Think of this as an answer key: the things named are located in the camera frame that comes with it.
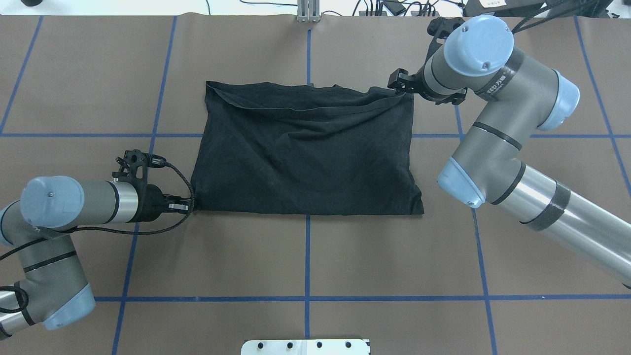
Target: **light blue end cap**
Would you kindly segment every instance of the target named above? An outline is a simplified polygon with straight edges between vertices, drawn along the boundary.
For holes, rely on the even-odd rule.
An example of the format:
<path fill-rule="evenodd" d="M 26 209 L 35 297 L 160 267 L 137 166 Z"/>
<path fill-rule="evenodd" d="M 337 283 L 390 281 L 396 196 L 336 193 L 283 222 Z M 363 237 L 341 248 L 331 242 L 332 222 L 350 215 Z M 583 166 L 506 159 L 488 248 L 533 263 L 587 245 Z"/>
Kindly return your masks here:
<path fill-rule="evenodd" d="M 97 303 L 94 301 L 92 288 L 87 284 L 70 301 L 59 308 L 42 323 L 48 330 L 63 328 L 89 315 Z"/>
<path fill-rule="evenodd" d="M 449 157 L 447 164 L 440 172 L 438 185 L 469 207 L 478 208 L 486 202 L 480 189 L 453 157 Z"/>
<path fill-rule="evenodd" d="M 2 235 L 2 218 L 4 217 L 4 214 L 9 209 L 9 207 L 13 206 L 13 203 L 8 205 L 7 207 L 4 207 L 3 210 L 0 211 L 0 243 L 3 243 L 6 246 L 10 246 L 11 248 L 15 247 L 15 245 L 9 243 L 9 241 L 6 240 L 6 238 Z"/>
<path fill-rule="evenodd" d="M 445 41 L 445 60 L 462 75 L 484 76 L 506 64 L 514 46 L 506 22 L 495 16 L 476 16 L 449 35 Z"/>
<path fill-rule="evenodd" d="M 557 70 L 555 72 L 558 76 L 557 100 L 548 119 L 541 126 L 537 127 L 541 131 L 551 131 L 559 127 L 574 112 L 581 99 L 579 88 L 564 78 Z"/>
<path fill-rule="evenodd" d="M 83 208 L 81 184 L 67 176 L 42 176 L 28 182 L 21 197 L 22 217 L 32 226 L 57 228 L 72 222 Z"/>

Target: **black tape band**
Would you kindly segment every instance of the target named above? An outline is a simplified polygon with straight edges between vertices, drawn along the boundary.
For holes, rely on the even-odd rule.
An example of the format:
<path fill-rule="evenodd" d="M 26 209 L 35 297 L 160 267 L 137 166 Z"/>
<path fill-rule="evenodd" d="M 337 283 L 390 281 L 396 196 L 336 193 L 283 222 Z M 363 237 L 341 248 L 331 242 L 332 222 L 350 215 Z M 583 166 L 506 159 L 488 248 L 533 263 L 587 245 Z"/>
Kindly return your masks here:
<path fill-rule="evenodd" d="M 4 219 L 4 215 L 6 215 L 6 212 L 9 210 L 9 208 L 11 208 L 11 206 L 15 205 L 16 203 L 20 202 L 19 200 L 13 202 L 12 204 L 9 205 L 9 207 L 6 208 L 6 210 L 4 210 L 4 213 L 2 215 L 0 215 L 0 234 L 5 235 L 2 232 L 2 220 Z"/>
<path fill-rule="evenodd" d="M 506 133 L 500 131 L 499 129 L 495 129 L 487 124 L 484 123 L 480 123 L 480 122 L 475 122 L 473 123 L 474 127 L 483 129 L 489 133 L 493 133 L 494 135 L 498 136 L 499 138 L 505 140 L 507 143 L 509 143 L 510 145 L 512 145 L 513 147 L 517 148 L 517 150 L 521 150 L 522 145 L 521 143 L 519 143 L 515 138 L 507 135 Z"/>
<path fill-rule="evenodd" d="M 0 323 L 0 340 L 4 340 L 10 337 L 11 337 L 11 334 L 7 333 L 4 327 L 2 326 L 2 323 Z"/>
<path fill-rule="evenodd" d="M 15 287 L 19 287 L 20 286 L 20 281 L 16 282 L 15 284 L 13 284 Z M 18 299 L 18 297 L 21 297 L 21 295 L 19 295 L 18 293 L 15 294 L 16 299 L 18 300 L 18 304 L 20 304 L 20 299 Z M 27 324 L 29 326 L 33 326 L 35 325 L 35 322 L 33 322 L 33 318 L 31 318 L 31 315 L 28 314 L 27 309 L 23 309 L 22 310 L 22 317 L 24 317 L 24 320 L 27 321 Z"/>
<path fill-rule="evenodd" d="M 500 198 L 498 198 L 497 200 L 491 202 L 491 205 L 499 205 L 504 200 L 506 200 L 506 198 L 515 190 L 515 188 L 517 187 L 517 184 L 519 184 L 519 182 L 521 181 L 521 178 L 524 177 L 524 172 L 525 171 L 526 171 L 526 163 L 521 162 L 521 167 L 519 168 L 519 172 L 517 173 L 517 176 L 515 177 L 515 180 L 513 180 L 512 184 L 510 184 L 510 187 L 508 188 L 508 190 L 506 190 L 502 194 L 502 196 L 500 196 Z"/>
<path fill-rule="evenodd" d="M 502 69 L 498 70 L 493 78 L 484 87 L 476 91 L 475 94 L 486 101 L 497 101 L 495 96 L 513 79 L 513 76 L 521 68 L 525 57 L 524 53 L 515 47 Z"/>
<path fill-rule="evenodd" d="M 558 221 L 559 218 L 565 212 L 567 204 L 570 201 L 570 195 L 572 192 L 562 183 L 557 181 L 557 188 L 554 191 L 552 200 L 546 206 L 546 208 L 535 218 L 528 222 L 520 222 L 521 224 L 527 224 L 530 229 L 534 231 L 542 231 Z"/>
<path fill-rule="evenodd" d="M 103 224 L 107 224 L 107 223 L 111 222 L 112 219 L 114 219 L 114 217 L 116 217 L 116 214 L 118 213 L 119 205 L 121 204 L 121 196 L 118 193 L 118 189 L 111 182 L 109 182 L 109 181 L 107 181 L 107 182 L 110 184 L 112 189 L 114 189 L 114 198 L 116 199 L 116 202 L 115 202 L 115 205 L 114 205 L 114 213 L 112 213 L 112 216 L 110 217 L 110 219 L 108 219 L 107 222 L 103 223 Z"/>
<path fill-rule="evenodd" d="M 24 272 L 33 271 L 33 270 L 35 270 L 36 268 L 44 267 L 44 266 L 46 266 L 46 265 L 50 265 L 50 264 L 52 264 L 52 263 L 56 263 L 56 262 L 61 261 L 61 260 L 63 260 L 63 259 L 68 259 L 68 258 L 71 258 L 71 257 L 73 257 L 73 256 L 75 256 L 75 255 L 77 255 L 76 250 L 73 250 L 73 251 L 71 251 L 70 253 L 66 253 L 66 254 L 62 254 L 62 255 L 57 255 L 57 256 L 55 256 L 54 258 L 50 258 L 50 259 L 48 259 L 48 260 L 44 260 L 44 261 L 42 261 L 41 263 L 37 263 L 37 264 L 31 265 L 31 266 L 29 266 L 29 267 L 25 267 L 25 268 L 24 268 Z"/>
<path fill-rule="evenodd" d="M 440 93 L 434 92 L 434 90 L 432 90 L 429 87 L 429 85 L 427 85 L 424 72 L 425 72 L 425 65 L 423 65 L 423 67 L 418 70 L 418 75 L 416 76 L 416 78 L 420 79 L 421 81 L 421 85 L 414 86 L 416 93 L 421 95 L 421 97 L 424 98 L 425 100 L 433 101 L 433 102 L 443 101 L 444 99 L 448 98 L 449 95 L 442 95 Z"/>

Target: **metal bracket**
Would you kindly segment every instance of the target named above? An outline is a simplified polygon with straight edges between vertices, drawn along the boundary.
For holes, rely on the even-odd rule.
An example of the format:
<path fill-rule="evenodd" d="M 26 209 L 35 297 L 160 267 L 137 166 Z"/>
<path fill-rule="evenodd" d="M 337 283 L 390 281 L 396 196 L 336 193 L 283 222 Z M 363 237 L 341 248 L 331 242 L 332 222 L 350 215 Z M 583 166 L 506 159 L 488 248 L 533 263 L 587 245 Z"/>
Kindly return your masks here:
<path fill-rule="evenodd" d="M 320 0 L 298 0 L 298 22 L 320 22 Z"/>

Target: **black pillowcase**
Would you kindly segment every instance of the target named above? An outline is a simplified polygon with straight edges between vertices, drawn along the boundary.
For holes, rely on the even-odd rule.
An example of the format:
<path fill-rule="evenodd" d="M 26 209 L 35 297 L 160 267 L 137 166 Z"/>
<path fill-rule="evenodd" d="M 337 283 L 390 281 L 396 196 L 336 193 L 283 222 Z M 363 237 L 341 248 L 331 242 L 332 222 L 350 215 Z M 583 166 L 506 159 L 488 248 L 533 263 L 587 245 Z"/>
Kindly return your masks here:
<path fill-rule="evenodd" d="M 423 213 L 410 94 L 207 81 L 206 107 L 192 175 L 198 210 Z"/>

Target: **electrical cable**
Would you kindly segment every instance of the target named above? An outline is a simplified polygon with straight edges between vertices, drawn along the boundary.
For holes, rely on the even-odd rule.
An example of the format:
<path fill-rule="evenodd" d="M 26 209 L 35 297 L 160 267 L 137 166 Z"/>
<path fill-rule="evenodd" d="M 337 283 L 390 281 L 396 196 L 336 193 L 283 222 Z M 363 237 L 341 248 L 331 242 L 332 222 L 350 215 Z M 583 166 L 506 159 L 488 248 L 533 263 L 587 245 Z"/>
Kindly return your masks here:
<path fill-rule="evenodd" d="M 333 11 L 333 10 L 326 10 L 326 11 L 323 11 L 323 12 L 322 12 L 322 15 L 324 15 L 325 13 L 334 13 L 334 14 L 336 14 L 336 15 L 338 15 L 338 16 L 344 16 L 344 15 L 341 15 L 339 12 L 335 12 L 335 11 Z"/>
<path fill-rule="evenodd" d="M 30 241 L 27 244 L 23 244 L 23 245 L 15 248 L 15 249 L 9 251 L 8 253 L 2 254 L 2 256 L 0 256 L 0 261 L 6 259 L 7 257 L 11 256 L 12 254 L 17 253 L 18 251 L 20 251 L 20 250 L 22 250 L 24 248 L 28 248 L 31 245 L 35 245 L 37 243 L 41 243 L 41 242 L 46 241 L 46 240 L 48 240 L 48 239 L 46 239 L 46 238 L 39 238 L 39 239 L 36 239 L 34 241 Z"/>
<path fill-rule="evenodd" d="M 17 253 L 18 251 L 28 248 L 31 245 L 35 245 L 37 243 L 41 243 L 43 241 L 47 241 L 48 239 L 46 238 L 39 238 L 36 239 L 34 241 L 30 241 L 26 244 L 23 244 L 11 251 L 9 251 L 8 253 L 2 254 L 2 256 L 0 256 L 0 261 L 6 259 L 7 257 Z M 17 312 L 22 312 L 23 310 L 25 310 L 28 306 L 28 294 L 26 291 L 24 291 L 23 288 L 21 287 L 17 287 L 17 286 L 0 286 L 0 291 L 9 291 L 9 292 L 14 292 L 15 293 L 15 298 L 18 300 L 18 307 L 15 308 L 14 310 L 10 310 L 7 308 L 2 308 L 0 307 L 0 312 L 2 313 L 17 313 Z"/>
<path fill-rule="evenodd" d="M 429 11 L 430 11 L 430 6 L 431 6 L 431 5 L 430 5 L 430 2 L 429 2 L 429 1 L 427 1 L 427 2 L 425 3 L 425 5 L 423 5 L 423 10 L 422 10 L 422 11 L 419 11 L 419 12 L 418 12 L 418 14 L 416 14 L 416 15 L 417 15 L 417 16 L 425 16 L 425 13 L 429 13 Z"/>
<path fill-rule="evenodd" d="M 149 235 L 152 235 L 152 234 L 159 234 L 159 233 L 168 232 L 168 231 L 171 231 L 171 230 L 179 227 L 193 213 L 193 209 L 195 208 L 195 194 L 193 192 L 193 187 L 191 186 L 191 183 L 186 179 L 186 177 L 173 164 L 165 161 L 165 165 L 164 166 L 173 169 L 173 171 L 175 171 L 175 173 L 183 180 L 183 182 L 186 184 L 186 187 L 189 188 L 189 191 L 191 193 L 191 202 L 189 204 L 189 209 L 188 209 L 188 211 L 186 211 L 186 214 L 184 215 L 184 217 L 182 219 L 179 220 L 178 223 L 176 223 L 176 224 L 174 224 L 174 225 L 172 225 L 172 226 L 170 226 L 168 228 L 160 229 L 158 231 L 150 231 L 150 232 L 120 231 L 118 229 L 110 229 L 110 228 L 103 228 L 103 227 L 74 227 L 74 228 L 68 229 L 67 231 L 63 231 L 63 233 L 74 233 L 74 232 L 78 232 L 78 231 L 101 231 L 101 232 L 127 234 L 127 235 L 149 236 Z"/>
<path fill-rule="evenodd" d="M 259 2 L 252 2 L 252 1 L 244 1 L 244 0 L 239 0 L 241 3 L 244 4 L 251 4 L 251 5 L 278 5 L 278 6 L 298 6 L 298 4 L 280 4 L 280 3 L 259 3 Z"/>
<path fill-rule="evenodd" d="M 545 18 L 543 20 L 540 20 L 540 21 L 537 21 L 537 22 L 534 22 L 534 23 L 531 23 L 529 25 L 524 26 L 525 23 L 527 23 L 528 21 L 532 20 L 536 15 L 538 15 L 540 13 L 544 13 L 545 11 L 548 11 L 550 9 L 556 8 L 557 6 L 560 6 L 561 4 L 563 4 L 563 3 L 567 2 L 567 1 L 568 0 L 558 0 L 555 3 L 551 3 L 550 5 L 547 5 L 547 6 L 544 6 L 544 7 L 540 8 L 540 9 L 538 9 L 537 11 L 533 12 L 532 14 L 528 15 L 523 20 L 521 20 L 512 29 L 512 33 L 515 34 L 515 33 L 521 32 L 523 30 L 527 30 L 529 28 L 533 28 L 533 27 L 538 26 L 538 25 L 540 25 L 542 23 L 545 23 L 545 22 L 548 22 L 548 21 L 553 20 L 555 18 L 561 17 L 561 16 L 563 16 L 563 15 L 565 15 L 567 13 L 571 13 L 571 12 L 577 10 L 577 9 L 581 9 L 581 8 L 586 7 L 586 6 L 594 5 L 594 4 L 598 3 L 599 0 L 591 0 L 591 1 L 588 1 L 588 2 L 586 2 L 584 4 L 580 4 L 578 6 L 573 6 L 573 7 L 569 8 L 569 9 L 567 9 L 565 11 L 562 11 L 560 13 L 555 14 L 554 16 L 551 16 L 551 17 Z"/>
<path fill-rule="evenodd" d="M 359 7 L 360 2 L 362 2 L 362 0 L 357 0 L 357 3 L 355 4 L 355 8 L 353 9 L 353 14 L 351 16 L 354 16 L 355 12 L 357 12 L 357 8 Z"/>
<path fill-rule="evenodd" d="M 414 1 L 413 3 L 411 3 L 410 5 L 408 5 L 408 8 L 405 9 L 405 12 L 403 13 L 403 16 L 408 14 L 408 11 L 410 10 L 410 8 L 412 7 L 412 5 L 417 4 L 418 5 L 418 12 L 420 14 L 421 11 L 423 11 L 423 4 L 420 1 Z"/>
<path fill-rule="evenodd" d="M 14 310 L 10 310 L 8 308 L 0 307 L 0 312 L 2 313 L 18 313 L 25 310 L 28 306 L 28 294 L 21 287 L 16 286 L 0 286 L 0 291 L 9 291 L 15 293 L 15 298 L 18 300 L 18 307 Z"/>

